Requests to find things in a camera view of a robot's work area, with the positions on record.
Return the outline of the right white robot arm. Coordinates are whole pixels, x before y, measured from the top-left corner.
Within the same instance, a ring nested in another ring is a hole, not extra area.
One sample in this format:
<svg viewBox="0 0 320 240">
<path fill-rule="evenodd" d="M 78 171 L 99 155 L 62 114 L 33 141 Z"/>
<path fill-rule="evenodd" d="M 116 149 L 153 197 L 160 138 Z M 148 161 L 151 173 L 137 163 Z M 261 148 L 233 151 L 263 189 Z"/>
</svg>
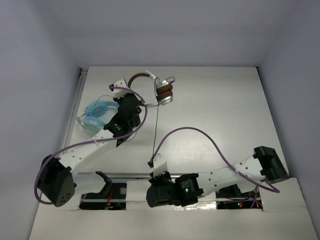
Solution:
<svg viewBox="0 0 320 240">
<path fill-rule="evenodd" d="M 257 186 L 261 182 L 272 185 L 290 178 L 275 149 L 266 146 L 254 148 L 253 155 L 229 167 L 217 170 L 187 173 L 172 180 L 168 169 L 151 174 L 151 186 L 146 192 L 149 207 L 174 205 L 186 207 L 198 199 L 230 187 L 238 197 L 249 191 L 247 182 Z"/>
</svg>

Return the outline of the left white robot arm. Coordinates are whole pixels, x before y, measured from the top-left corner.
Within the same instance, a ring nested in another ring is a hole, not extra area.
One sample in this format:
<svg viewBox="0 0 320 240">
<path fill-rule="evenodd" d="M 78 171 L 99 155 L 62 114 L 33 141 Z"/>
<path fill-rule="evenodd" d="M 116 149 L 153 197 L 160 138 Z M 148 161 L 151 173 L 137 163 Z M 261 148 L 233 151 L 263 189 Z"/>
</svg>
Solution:
<svg viewBox="0 0 320 240">
<path fill-rule="evenodd" d="M 86 177 L 80 173 L 107 151 L 118 148 L 145 122 L 140 118 L 146 102 L 133 93 L 112 101 L 95 100 L 78 117 L 79 122 L 93 130 L 91 139 L 75 143 L 45 157 L 34 183 L 35 198 L 41 204 L 61 207 L 73 196 L 111 193 L 109 178 L 96 171 Z"/>
</svg>

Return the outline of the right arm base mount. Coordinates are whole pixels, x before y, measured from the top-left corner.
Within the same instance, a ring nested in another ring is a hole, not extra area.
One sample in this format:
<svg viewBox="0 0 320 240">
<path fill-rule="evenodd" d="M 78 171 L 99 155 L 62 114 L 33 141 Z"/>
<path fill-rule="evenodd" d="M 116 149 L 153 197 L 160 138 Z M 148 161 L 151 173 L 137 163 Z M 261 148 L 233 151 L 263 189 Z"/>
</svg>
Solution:
<svg viewBox="0 0 320 240">
<path fill-rule="evenodd" d="M 236 184 L 215 192 L 218 210 L 263 209 L 259 189 L 241 192 Z"/>
</svg>

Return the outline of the brown silver headphones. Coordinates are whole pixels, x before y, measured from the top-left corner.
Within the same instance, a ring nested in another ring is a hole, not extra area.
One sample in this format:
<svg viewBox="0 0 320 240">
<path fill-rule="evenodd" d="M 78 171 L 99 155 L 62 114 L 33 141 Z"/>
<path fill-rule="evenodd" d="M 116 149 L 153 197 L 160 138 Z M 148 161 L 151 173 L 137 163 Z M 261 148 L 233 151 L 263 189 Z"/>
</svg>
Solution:
<svg viewBox="0 0 320 240">
<path fill-rule="evenodd" d="M 148 107 L 164 106 L 174 100 L 173 83 L 176 81 L 175 77 L 170 76 L 161 80 L 159 77 L 145 69 L 144 72 L 137 73 L 129 79 L 127 83 L 128 88 L 131 88 L 133 81 L 139 77 L 151 78 L 154 83 L 154 94 L 157 100 L 157 105 L 148 104 Z"/>
</svg>

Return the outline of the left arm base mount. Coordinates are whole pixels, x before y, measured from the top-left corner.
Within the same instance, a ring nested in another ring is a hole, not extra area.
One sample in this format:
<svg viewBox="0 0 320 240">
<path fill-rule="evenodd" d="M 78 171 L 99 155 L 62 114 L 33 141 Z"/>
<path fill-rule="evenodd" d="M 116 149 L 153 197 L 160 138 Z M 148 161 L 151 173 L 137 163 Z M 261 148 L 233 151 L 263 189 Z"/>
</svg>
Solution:
<svg viewBox="0 0 320 240">
<path fill-rule="evenodd" d="M 101 171 L 96 171 L 95 175 L 103 179 L 104 184 L 99 192 L 82 194 L 79 208 L 81 210 L 126 210 L 127 182 L 124 180 L 113 181 Z"/>
</svg>

